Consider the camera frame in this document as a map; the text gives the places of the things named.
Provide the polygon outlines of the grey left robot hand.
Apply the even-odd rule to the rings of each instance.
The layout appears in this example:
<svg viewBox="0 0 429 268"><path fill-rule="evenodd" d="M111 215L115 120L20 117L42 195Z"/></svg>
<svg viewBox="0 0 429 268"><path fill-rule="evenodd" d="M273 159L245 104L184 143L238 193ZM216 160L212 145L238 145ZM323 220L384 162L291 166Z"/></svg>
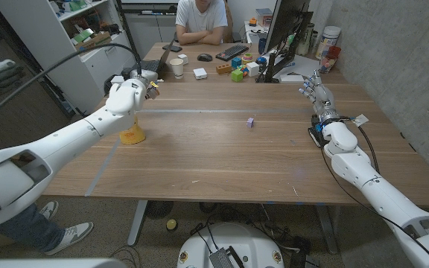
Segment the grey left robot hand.
<svg viewBox="0 0 429 268"><path fill-rule="evenodd" d="M142 69L142 73L138 74L134 69L130 72L130 79L136 79L142 82L146 88L146 99L155 99L159 96L158 90L158 74L154 71Z"/></svg>

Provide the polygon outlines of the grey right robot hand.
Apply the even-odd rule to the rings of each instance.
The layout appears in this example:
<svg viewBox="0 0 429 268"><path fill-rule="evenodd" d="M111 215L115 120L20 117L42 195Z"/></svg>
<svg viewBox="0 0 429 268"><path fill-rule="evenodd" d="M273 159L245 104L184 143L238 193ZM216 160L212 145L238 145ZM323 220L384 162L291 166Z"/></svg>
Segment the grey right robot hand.
<svg viewBox="0 0 429 268"><path fill-rule="evenodd" d="M318 70L314 70L314 74L304 81L303 86L304 88L300 88L299 92L312 102L314 112L321 124L326 125L340 120L335 107L334 96L323 85Z"/></svg>

